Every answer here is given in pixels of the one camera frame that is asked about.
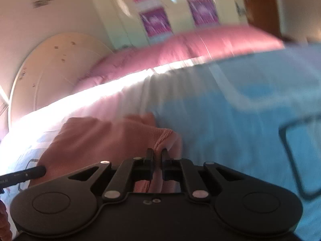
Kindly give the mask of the person left hand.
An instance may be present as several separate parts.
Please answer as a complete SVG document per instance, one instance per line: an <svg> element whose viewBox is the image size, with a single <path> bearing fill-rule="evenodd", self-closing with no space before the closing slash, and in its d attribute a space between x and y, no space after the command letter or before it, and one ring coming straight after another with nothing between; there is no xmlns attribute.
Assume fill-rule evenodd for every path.
<svg viewBox="0 0 321 241"><path fill-rule="evenodd" d="M0 201L0 238L1 241L12 241L12 232L5 204Z"/></svg>

